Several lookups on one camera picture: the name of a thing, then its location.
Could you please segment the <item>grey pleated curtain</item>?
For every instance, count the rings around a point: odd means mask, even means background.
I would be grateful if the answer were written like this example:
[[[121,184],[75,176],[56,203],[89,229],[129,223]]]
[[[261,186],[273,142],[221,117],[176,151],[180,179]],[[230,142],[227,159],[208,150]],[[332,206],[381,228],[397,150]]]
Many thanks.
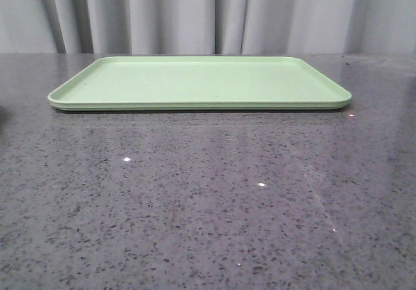
[[[415,52],[415,0],[1,0],[3,53]]]

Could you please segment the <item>light green plastic tray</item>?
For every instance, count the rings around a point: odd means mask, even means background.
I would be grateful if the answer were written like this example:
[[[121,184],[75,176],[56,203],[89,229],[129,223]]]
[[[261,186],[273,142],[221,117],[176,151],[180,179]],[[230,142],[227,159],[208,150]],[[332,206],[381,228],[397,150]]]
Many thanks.
[[[351,93],[294,57],[105,57],[52,91],[64,111],[335,110]]]

